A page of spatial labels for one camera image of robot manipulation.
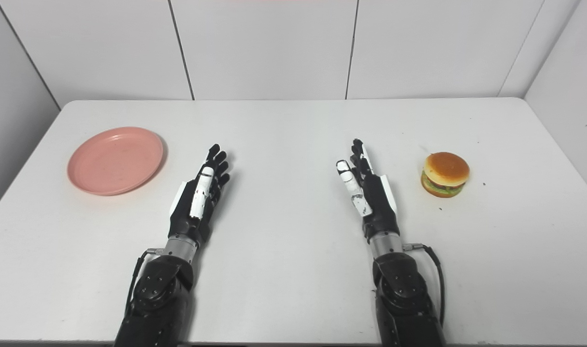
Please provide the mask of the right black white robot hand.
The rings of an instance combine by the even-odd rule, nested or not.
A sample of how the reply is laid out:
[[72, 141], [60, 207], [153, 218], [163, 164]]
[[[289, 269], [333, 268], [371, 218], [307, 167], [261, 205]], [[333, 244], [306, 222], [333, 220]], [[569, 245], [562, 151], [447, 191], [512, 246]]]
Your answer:
[[377, 175], [363, 141], [353, 139], [349, 160], [337, 161], [336, 167], [350, 200], [362, 218], [364, 238], [370, 243], [377, 235], [400, 235], [396, 203], [386, 175]]

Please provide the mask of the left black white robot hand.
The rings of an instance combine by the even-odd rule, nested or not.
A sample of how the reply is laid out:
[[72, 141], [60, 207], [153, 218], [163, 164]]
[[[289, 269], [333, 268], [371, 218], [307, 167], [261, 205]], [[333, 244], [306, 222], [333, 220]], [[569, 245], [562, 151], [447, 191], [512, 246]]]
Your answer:
[[208, 242], [210, 220], [230, 181], [227, 153], [214, 144], [193, 180], [182, 183], [170, 213], [168, 237], [187, 237], [197, 245]]

